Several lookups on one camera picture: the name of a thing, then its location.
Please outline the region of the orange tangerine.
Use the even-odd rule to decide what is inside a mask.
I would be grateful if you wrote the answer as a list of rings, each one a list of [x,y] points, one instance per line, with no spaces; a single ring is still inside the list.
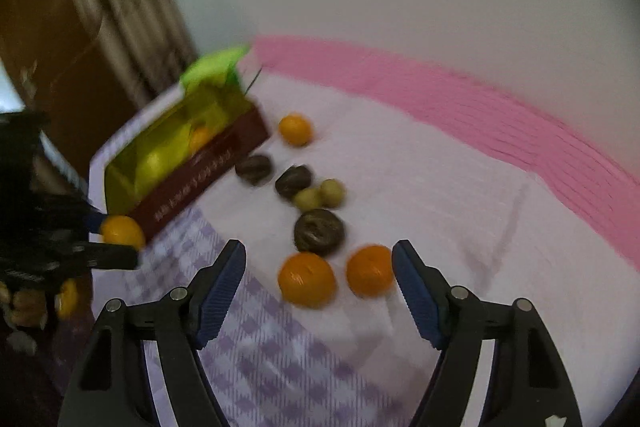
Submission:
[[[203,146],[205,146],[211,139],[213,139],[215,132],[212,129],[206,126],[206,124],[201,124],[201,126],[196,126],[191,130],[190,139],[189,139],[189,153],[191,155],[195,155]]]
[[[142,251],[146,244],[142,228],[128,216],[107,216],[100,235],[105,243],[134,247],[136,251]]]
[[[292,147],[304,147],[314,139],[314,126],[302,114],[284,116],[278,124],[278,131],[282,140]]]
[[[395,280],[392,251],[376,244],[357,249],[346,263],[345,277],[357,297],[378,298],[387,294]]]
[[[307,309],[322,309],[335,298],[337,280],[329,262],[311,253],[288,257],[278,274],[282,299]]]

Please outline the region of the dark passion fruit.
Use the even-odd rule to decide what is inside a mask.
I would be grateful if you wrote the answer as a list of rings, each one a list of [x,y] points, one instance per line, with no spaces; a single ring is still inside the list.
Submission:
[[[293,242],[297,250],[321,257],[337,251],[345,237],[344,222],[335,213],[323,208],[303,212],[293,229]]]
[[[272,160],[268,155],[262,154],[246,156],[236,163],[234,171],[245,184],[258,186],[272,175]]]
[[[297,193],[311,187],[314,174],[305,165],[292,166],[274,182],[274,189],[280,197],[292,200]]]

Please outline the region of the orange tangerine in tin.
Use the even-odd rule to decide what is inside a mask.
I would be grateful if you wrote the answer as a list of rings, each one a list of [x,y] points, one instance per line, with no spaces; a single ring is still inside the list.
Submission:
[[[201,124],[201,126],[196,126],[191,130],[190,139],[189,139],[189,153],[191,155],[195,155],[203,146],[205,146],[211,139],[213,139],[215,132],[212,129],[206,126],[206,124]]]

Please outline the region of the gold rectangular metal tin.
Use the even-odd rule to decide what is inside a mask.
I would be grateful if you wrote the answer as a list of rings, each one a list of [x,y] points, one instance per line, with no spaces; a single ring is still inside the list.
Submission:
[[[191,130],[201,124],[215,135],[191,155]],[[106,212],[134,219],[149,241],[268,138],[262,113],[240,88],[197,87],[143,128],[106,165]]]

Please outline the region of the green tissue pack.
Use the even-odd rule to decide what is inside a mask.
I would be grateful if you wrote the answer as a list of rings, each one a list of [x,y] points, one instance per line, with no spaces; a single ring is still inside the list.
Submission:
[[[203,55],[182,73],[180,86],[186,92],[202,83],[241,88],[238,64],[248,52],[249,46],[232,46]]]

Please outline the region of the pink foam mat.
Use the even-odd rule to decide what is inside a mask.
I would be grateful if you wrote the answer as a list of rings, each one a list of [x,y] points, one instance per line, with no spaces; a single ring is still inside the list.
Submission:
[[[561,121],[461,72],[349,42],[260,36],[253,50],[269,72],[393,106],[535,173],[563,205],[638,265],[638,178]]]

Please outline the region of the small green longan left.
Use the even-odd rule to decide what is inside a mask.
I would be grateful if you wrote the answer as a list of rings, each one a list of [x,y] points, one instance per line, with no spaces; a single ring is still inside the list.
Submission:
[[[294,206],[300,213],[323,207],[322,197],[318,187],[307,187],[299,191],[293,198]]]

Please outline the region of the small green longan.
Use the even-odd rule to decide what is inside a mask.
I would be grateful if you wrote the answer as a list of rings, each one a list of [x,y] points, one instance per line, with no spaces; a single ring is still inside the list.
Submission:
[[[293,198],[294,206],[300,213],[323,207],[322,197],[318,187],[307,187],[299,191]]]
[[[343,205],[346,188],[340,180],[325,179],[319,185],[319,194],[324,207],[338,208]]]

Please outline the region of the white purple checkered tablecloth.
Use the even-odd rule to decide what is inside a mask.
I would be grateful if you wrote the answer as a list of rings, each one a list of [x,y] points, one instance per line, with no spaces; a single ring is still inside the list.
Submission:
[[[289,113],[314,142],[262,151],[274,169],[306,165],[346,188],[343,246],[329,257],[337,292],[296,308],[278,274],[295,253],[295,208],[271,184],[223,176],[145,249],[134,272],[96,273],[94,301],[145,303],[186,283],[228,239],[247,271],[220,337],[202,359],[235,426],[403,426],[437,352],[421,339],[398,289],[357,297],[345,277],[359,248],[408,239],[452,285],[537,308],[570,375],[582,421],[597,426],[639,366],[639,263],[632,265],[535,173],[454,139],[393,106],[276,72],[250,87],[269,124]]]

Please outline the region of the small green longan right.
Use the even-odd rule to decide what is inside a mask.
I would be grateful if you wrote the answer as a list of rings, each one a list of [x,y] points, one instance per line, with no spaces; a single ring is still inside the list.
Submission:
[[[346,188],[340,180],[325,179],[319,185],[319,194],[324,207],[338,208],[343,205]]]

